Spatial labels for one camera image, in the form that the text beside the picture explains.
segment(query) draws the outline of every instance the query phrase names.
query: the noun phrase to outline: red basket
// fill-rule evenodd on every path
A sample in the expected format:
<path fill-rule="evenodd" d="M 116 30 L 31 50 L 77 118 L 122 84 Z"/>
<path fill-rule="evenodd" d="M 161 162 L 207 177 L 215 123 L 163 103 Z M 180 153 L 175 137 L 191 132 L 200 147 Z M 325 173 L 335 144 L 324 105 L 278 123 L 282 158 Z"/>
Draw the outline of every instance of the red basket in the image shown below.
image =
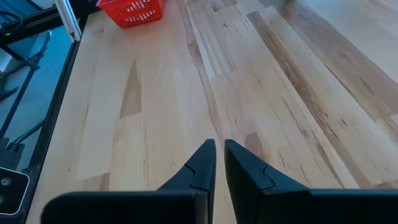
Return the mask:
<path fill-rule="evenodd" d="M 143 24 L 163 16 L 165 0 L 98 0 L 100 7 L 122 28 Z"/>

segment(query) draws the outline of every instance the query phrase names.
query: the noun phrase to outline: black metal rail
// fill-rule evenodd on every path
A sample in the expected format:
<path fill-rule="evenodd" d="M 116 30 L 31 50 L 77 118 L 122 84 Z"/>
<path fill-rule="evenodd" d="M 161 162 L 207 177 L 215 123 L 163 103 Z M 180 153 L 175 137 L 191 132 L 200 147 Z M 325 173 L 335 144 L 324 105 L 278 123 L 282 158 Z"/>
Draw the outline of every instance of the black metal rail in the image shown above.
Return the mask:
<path fill-rule="evenodd" d="M 95 6 L 96 0 L 71 0 L 70 4 L 72 6 L 73 12 L 76 15 L 76 18 L 80 19 L 93 12 L 99 11 L 99 9 Z M 24 18 L 24 25 L 21 29 L 9 35 L 0 35 L 0 47 L 58 26 L 62 26 L 62 20 L 57 8 L 54 6 L 45 9 L 34 15 Z"/>

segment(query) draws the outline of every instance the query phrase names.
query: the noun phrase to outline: wooden table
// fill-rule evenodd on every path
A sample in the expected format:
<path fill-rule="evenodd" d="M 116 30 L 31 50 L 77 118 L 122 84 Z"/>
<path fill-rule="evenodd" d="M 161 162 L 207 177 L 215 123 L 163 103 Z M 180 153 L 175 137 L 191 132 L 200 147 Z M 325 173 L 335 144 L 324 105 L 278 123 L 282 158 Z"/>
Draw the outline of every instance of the wooden table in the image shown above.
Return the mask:
<path fill-rule="evenodd" d="M 76 190 L 155 190 L 223 141 L 314 188 L 398 186 L 395 0 L 168 0 L 122 30 L 89 17 L 28 223 Z"/>

